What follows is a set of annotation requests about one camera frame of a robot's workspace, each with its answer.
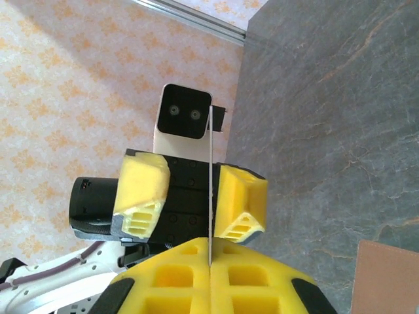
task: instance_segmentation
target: gray marble surface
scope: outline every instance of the gray marble surface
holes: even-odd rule
[[[249,246],[349,313],[357,244],[419,251],[419,1],[270,0],[250,21],[227,162],[270,181]]]

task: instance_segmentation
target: brown cardboard box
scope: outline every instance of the brown cardboard box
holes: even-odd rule
[[[416,314],[419,253],[359,242],[352,314]]]

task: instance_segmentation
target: camera lens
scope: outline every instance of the camera lens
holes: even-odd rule
[[[193,120],[198,120],[201,117],[201,113],[197,110],[192,110],[191,112],[191,118]]]
[[[170,113],[172,116],[177,116],[177,115],[179,114],[179,107],[178,107],[178,106],[176,106],[176,105],[172,105],[172,106],[170,106],[170,108],[169,108],[169,113]]]

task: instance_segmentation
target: yellow foam block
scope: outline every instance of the yellow foam block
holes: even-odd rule
[[[243,242],[266,228],[268,181],[240,168],[220,170],[214,236]]]
[[[210,314],[208,239],[160,253],[118,275],[135,283],[118,313]]]
[[[291,280],[309,276],[225,239],[198,238],[158,254],[112,281],[132,278],[118,314],[308,314]]]
[[[166,201],[170,170],[163,156],[137,152],[124,157],[114,215],[124,217],[122,231],[140,239],[152,234]]]

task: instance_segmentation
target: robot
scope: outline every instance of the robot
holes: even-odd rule
[[[165,86],[153,152],[128,149],[119,179],[75,180],[70,225],[96,242],[4,261],[0,313],[336,313],[312,278],[243,246],[265,230],[268,182],[213,163],[224,114],[206,92]]]

